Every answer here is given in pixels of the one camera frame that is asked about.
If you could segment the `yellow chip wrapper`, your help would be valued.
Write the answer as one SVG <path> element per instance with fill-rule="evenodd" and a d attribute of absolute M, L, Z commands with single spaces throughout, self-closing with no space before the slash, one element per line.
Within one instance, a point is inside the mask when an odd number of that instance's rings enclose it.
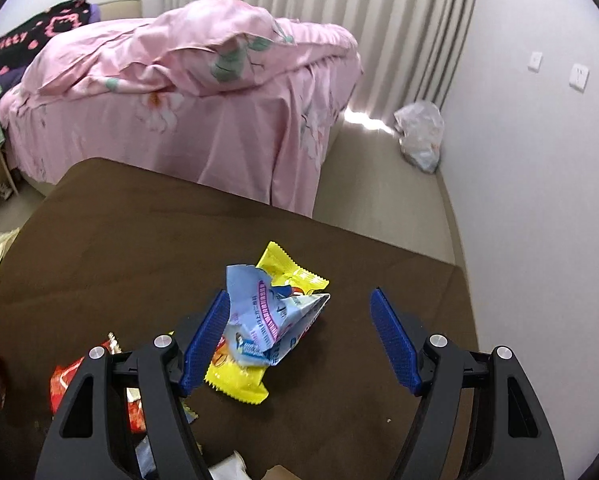
<path fill-rule="evenodd" d="M 293 295 L 320 294 L 329 281 L 299 266 L 277 243 L 270 242 L 255 266 L 264 270 L 274 286 L 289 286 Z M 230 398 L 247 404 L 260 404 L 268 398 L 263 384 L 266 370 L 272 366 L 241 366 L 228 349 L 225 332 L 217 344 L 205 382 Z"/>

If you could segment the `white wall socket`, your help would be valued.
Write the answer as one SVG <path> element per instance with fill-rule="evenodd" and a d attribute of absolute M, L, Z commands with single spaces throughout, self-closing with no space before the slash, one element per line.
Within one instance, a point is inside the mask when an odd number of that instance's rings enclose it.
<path fill-rule="evenodd" d="M 590 70 L 583 64 L 575 63 L 569 72 L 569 86 L 580 93 L 586 90 Z"/>

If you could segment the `black pink kitty blanket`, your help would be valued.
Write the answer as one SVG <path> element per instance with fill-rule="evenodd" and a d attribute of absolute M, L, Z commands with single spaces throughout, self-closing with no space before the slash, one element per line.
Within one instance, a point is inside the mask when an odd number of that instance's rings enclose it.
<path fill-rule="evenodd" d="M 21 79 L 38 53 L 62 32 L 101 20 L 99 7 L 88 0 L 68 0 L 35 14 L 0 37 L 0 86 L 10 88 Z"/>

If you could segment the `white wall switch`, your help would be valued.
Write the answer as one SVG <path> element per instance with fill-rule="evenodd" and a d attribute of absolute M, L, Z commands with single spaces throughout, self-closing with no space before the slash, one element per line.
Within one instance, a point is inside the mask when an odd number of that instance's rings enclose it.
<path fill-rule="evenodd" d="M 538 73 L 541 67 L 543 54 L 539 51 L 534 51 L 529 57 L 527 68 L 533 72 Z"/>

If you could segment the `white plastic bag on floor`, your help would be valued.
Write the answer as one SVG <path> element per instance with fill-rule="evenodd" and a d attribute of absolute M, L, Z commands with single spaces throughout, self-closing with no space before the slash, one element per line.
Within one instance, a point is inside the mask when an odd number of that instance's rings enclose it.
<path fill-rule="evenodd" d="M 432 102 L 415 101 L 394 113 L 401 154 L 410 165 L 435 174 L 441 160 L 445 122 Z"/>

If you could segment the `light blue wrapper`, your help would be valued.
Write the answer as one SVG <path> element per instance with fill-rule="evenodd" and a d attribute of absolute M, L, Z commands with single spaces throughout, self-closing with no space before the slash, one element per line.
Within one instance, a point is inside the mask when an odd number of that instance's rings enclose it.
<path fill-rule="evenodd" d="M 226 269 L 230 315 L 225 339 L 241 366 L 275 366 L 315 323 L 330 296 L 293 295 L 274 286 L 262 269 L 235 264 Z"/>

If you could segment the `silver small wrapper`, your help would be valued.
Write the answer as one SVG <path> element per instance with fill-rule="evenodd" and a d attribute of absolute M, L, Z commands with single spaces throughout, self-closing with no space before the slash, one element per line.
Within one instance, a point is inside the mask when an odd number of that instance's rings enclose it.
<path fill-rule="evenodd" d="M 146 421 L 140 401 L 136 401 L 128 407 L 129 422 L 135 434 L 142 434 L 143 438 L 135 448 L 141 477 L 143 479 L 157 479 L 158 471 L 151 450 L 150 440 L 147 433 Z"/>

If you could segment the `pink floral bed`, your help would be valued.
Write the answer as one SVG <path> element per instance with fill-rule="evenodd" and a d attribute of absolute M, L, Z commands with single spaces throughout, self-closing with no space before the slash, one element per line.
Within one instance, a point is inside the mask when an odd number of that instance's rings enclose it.
<path fill-rule="evenodd" d="M 0 123 L 39 183 L 101 157 L 308 216 L 361 73 L 342 26 L 196 0 L 55 36 L 0 100 Z"/>

